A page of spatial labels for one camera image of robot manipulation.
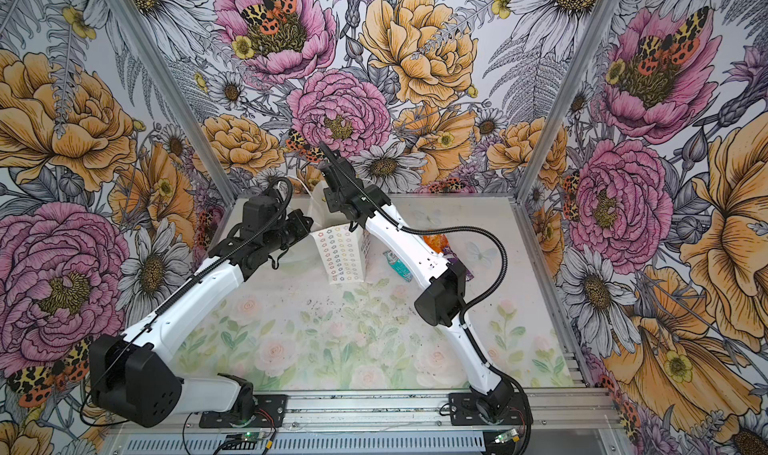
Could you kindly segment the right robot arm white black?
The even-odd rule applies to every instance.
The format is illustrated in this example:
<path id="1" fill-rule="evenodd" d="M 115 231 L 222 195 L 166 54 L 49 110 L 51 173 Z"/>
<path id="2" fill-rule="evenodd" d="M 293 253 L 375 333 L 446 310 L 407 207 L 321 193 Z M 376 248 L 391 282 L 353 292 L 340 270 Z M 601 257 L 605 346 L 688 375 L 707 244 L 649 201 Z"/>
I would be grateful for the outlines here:
<path id="1" fill-rule="evenodd" d="M 448 339 L 476 396 L 476 413 L 488 424 L 500 423 L 513 400 L 516 385 L 493 366 L 472 327 L 468 311 L 500 287 L 508 261 L 502 259 L 499 275 L 485 292 L 467 301 L 465 265 L 430 248 L 424 237 L 457 232 L 479 234 L 492 241 L 504 256 L 506 252 L 499 239 L 471 226 L 435 230 L 408 226 L 389 197 L 375 185 L 366 186 L 344 158 L 329 154 L 322 172 L 328 184 L 324 195 L 329 210 L 343 214 L 348 221 L 364 228 L 405 264 L 422 289 L 414 302 L 416 312 Z"/>

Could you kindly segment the teal snack packet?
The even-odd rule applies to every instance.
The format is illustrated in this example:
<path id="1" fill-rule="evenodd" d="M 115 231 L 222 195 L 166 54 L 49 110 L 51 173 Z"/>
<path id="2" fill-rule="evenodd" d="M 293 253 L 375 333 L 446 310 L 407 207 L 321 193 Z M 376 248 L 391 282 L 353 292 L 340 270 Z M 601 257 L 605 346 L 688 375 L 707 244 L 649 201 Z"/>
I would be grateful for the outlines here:
<path id="1" fill-rule="evenodd" d="M 407 283 L 413 280 L 413 275 L 407 268 L 405 263 L 391 250 L 387 250 L 383 253 L 390 268 Z"/>

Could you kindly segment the white paper bag with dots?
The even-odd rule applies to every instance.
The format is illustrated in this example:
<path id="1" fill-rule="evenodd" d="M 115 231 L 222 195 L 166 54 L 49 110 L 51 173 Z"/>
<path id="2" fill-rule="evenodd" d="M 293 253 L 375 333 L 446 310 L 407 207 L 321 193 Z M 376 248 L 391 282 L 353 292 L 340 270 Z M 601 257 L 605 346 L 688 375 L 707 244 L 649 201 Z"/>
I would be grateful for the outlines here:
<path id="1" fill-rule="evenodd" d="M 309 217 L 313 220 L 311 236 L 331 284 L 364 282 L 369 238 L 340 212 L 331 213 L 320 182 L 312 191 Z"/>

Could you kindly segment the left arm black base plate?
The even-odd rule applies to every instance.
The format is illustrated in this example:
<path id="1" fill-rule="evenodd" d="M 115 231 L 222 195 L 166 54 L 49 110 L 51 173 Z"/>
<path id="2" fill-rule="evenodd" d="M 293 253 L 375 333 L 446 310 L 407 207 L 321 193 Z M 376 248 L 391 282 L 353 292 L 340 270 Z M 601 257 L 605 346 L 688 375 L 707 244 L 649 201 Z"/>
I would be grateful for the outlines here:
<path id="1" fill-rule="evenodd" d="M 287 412 L 288 396 L 257 394 L 249 401 L 237 402 L 227 412 L 203 412 L 198 425 L 203 429 L 280 428 Z"/>

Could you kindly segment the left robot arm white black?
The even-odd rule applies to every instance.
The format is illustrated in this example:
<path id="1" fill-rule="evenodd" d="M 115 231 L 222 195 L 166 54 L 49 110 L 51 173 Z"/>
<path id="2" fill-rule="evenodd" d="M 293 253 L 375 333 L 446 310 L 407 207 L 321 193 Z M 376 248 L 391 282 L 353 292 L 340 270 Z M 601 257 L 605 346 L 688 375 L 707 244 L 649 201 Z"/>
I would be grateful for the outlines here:
<path id="1" fill-rule="evenodd" d="M 310 235 L 312 219 L 289 204 L 275 188 L 250 198 L 240 223 L 168 299 L 122 334 L 95 340 L 89 347 L 87 401 L 145 428 L 192 413 L 223 414 L 238 425 L 250 422 L 256 414 L 251 382 L 229 374 L 183 377 L 170 363 L 228 295 L 262 265 L 278 268 L 280 258 Z"/>

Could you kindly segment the purple snack packet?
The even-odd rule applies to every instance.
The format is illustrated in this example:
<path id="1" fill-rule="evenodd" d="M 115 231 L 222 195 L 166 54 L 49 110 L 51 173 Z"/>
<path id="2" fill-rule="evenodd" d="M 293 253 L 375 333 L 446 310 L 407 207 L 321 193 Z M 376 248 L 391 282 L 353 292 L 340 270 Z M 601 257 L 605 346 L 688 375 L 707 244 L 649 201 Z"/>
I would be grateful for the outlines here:
<path id="1" fill-rule="evenodd" d="M 471 281 L 475 278 L 473 272 L 470 270 L 469 263 L 464 256 L 458 256 L 458 260 L 462 262 L 466 269 L 466 280 Z"/>

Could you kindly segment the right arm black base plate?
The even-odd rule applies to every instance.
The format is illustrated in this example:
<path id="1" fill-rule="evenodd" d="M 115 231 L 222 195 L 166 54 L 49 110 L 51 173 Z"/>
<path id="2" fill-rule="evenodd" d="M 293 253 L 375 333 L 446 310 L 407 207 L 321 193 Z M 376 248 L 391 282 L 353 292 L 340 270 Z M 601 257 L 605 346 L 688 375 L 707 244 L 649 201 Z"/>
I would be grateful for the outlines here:
<path id="1" fill-rule="evenodd" d="M 532 422 L 518 392 L 499 399 L 474 392 L 448 394 L 448 411 L 453 426 L 519 426 Z"/>

